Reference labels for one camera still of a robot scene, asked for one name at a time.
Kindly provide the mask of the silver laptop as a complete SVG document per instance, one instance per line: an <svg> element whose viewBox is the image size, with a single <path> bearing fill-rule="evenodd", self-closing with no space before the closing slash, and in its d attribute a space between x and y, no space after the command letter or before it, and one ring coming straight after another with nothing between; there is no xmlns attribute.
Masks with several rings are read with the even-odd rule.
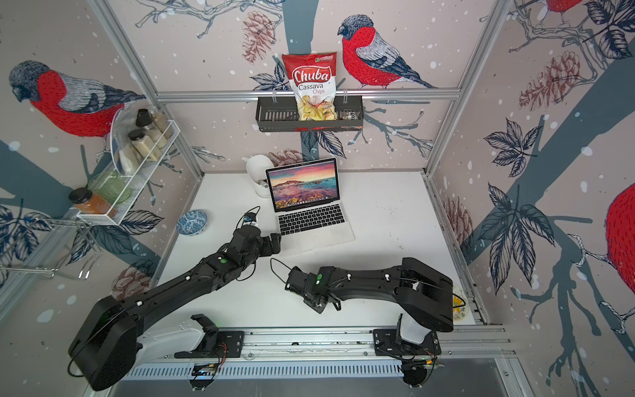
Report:
<svg viewBox="0 0 635 397"><path fill-rule="evenodd" d="M312 160L266 170L280 254L301 253L355 240L342 203L337 161Z"/></svg>

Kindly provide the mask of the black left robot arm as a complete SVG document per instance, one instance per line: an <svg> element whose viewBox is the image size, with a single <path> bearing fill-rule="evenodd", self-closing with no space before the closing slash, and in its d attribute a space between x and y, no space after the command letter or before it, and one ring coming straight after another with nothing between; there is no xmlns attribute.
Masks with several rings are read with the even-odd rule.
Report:
<svg viewBox="0 0 635 397"><path fill-rule="evenodd" d="M246 225L233 232L229 243L201 259L171 281L124 300L107 296L89 312L69 346L71 362L93 390L106 390L132 370L142 344L137 341L151 326L199 297L238 279L261 257L280 253L281 235L262 236Z"/></svg>

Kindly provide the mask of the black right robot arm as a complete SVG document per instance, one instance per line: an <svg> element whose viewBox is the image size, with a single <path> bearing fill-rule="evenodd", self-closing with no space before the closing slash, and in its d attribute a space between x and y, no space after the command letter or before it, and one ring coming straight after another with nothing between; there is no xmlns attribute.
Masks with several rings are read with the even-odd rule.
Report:
<svg viewBox="0 0 635 397"><path fill-rule="evenodd" d="M305 273L297 266L289 272L285 289L302 297L304 304L321 314L329 304L371 299L398 304L415 323L434 332L452 332L453 281L427 264L405 257L399 266L383 270L350 271L323 266Z"/></svg>

